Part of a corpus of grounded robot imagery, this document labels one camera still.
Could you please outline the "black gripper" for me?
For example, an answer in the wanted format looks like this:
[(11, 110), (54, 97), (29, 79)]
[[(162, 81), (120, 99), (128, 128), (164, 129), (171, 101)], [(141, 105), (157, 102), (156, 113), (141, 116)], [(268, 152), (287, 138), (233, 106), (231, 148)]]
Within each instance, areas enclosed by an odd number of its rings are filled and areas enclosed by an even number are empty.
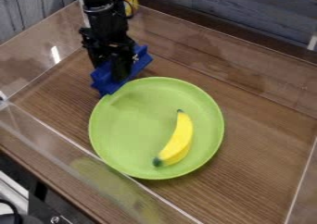
[(132, 73), (136, 42), (128, 35), (125, 5), (84, 6), (90, 26), (82, 28), (84, 47), (93, 66), (98, 68), (112, 56), (112, 76), (124, 81)]

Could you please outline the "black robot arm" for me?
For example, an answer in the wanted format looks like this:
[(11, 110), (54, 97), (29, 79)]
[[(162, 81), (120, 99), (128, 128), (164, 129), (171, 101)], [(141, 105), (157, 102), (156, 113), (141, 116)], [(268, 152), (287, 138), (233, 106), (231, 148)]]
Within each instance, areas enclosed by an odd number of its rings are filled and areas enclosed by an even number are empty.
[(125, 0), (84, 0), (84, 12), (90, 26), (80, 34), (93, 65), (100, 68), (109, 62), (113, 79), (124, 81), (132, 73), (136, 46), (128, 35)]

